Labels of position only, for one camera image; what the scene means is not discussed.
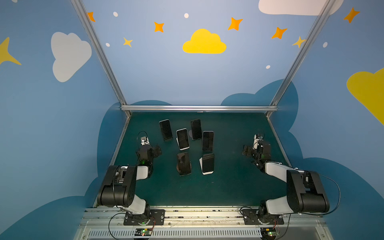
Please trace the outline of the white phone stand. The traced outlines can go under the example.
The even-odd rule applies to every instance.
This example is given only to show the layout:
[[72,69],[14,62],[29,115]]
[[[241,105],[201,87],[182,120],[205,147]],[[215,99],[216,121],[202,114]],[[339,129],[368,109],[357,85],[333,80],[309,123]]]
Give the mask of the white phone stand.
[[203,172],[203,157],[201,157],[201,158],[199,159],[199,161],[200,161],[200,166],[201,166],[201,170],[202,170],[202,174],[203,174],[203,175],[210,175],[210,174],[213,174],[213,173],[214,173],[214,171]]

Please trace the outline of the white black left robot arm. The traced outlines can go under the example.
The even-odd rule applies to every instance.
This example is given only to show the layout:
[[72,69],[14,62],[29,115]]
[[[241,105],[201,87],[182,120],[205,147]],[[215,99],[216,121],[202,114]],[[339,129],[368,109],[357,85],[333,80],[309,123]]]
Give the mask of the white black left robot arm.
[[155,225],[156,215],[151,213],[147,201],[136,195],[136,185],[151,177],[154,159],[161,154],[159,145],[144,144],[137,150],[137,165],[110,166],[97,196],[98,205],[121,208],[125,226]]

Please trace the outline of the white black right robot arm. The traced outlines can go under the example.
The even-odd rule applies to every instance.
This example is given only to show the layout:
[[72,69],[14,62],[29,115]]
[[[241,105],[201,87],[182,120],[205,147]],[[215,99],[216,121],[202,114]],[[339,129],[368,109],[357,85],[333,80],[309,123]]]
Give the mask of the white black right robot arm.
[[244,145],[242,154],[252,158],[252,163],[264,174],[286,183],[285,196],[261,201],[257,212],[261,224],[269,224],[285,214],[326,214],[330,202],[321,181],[320,174],[313,171],[294,169],[271,160],[271,146],[258,140],[252,146]]

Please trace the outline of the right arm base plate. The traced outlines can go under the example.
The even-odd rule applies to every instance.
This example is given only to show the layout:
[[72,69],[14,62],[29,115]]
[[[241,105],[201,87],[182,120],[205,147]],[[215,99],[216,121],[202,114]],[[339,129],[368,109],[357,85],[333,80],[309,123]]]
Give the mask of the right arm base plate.
[[240,209],[245,225],[283,225],[282,215],[259,215],[256,209]]

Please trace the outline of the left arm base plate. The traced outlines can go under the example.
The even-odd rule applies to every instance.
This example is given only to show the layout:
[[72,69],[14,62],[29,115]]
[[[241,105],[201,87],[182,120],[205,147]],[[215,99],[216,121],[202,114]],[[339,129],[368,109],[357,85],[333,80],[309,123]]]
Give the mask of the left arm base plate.
[[145,210],[141,215],[126,212],[124,226],[162,226],[165,220],[165,210],[150,209]]

